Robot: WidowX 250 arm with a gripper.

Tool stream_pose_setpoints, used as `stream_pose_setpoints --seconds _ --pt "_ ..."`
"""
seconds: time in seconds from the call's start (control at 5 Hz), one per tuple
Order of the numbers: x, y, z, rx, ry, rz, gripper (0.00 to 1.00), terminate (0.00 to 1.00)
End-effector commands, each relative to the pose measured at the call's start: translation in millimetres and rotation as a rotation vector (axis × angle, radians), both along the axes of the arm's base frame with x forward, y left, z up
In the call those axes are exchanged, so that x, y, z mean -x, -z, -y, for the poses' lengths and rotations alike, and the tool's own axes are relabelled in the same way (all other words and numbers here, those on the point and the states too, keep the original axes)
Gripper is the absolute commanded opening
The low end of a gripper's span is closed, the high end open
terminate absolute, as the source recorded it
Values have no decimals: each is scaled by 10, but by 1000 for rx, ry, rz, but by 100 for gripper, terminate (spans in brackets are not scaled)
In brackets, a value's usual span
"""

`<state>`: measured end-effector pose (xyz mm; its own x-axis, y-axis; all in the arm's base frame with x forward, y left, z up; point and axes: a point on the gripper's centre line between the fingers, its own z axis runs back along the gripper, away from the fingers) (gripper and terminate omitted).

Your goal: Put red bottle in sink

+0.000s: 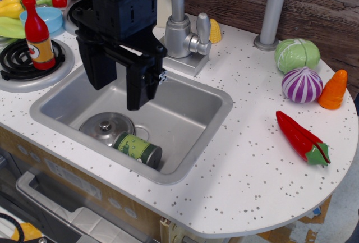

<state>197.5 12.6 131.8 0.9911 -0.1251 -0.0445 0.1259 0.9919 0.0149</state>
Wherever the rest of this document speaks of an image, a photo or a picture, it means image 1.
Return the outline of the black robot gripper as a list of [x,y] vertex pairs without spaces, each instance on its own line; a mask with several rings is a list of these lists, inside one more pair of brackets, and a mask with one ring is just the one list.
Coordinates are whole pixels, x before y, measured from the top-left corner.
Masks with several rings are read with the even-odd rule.
[[167,50],[154,36],[157,0],[92,0],[92,8],[78,8],[73,17],[80,56],[91,85],[100,90],[117,78],[116,63],[103,45],[124,46],[141,52],[126,68],[127,109],[138,111],[155,98],[164,79]]

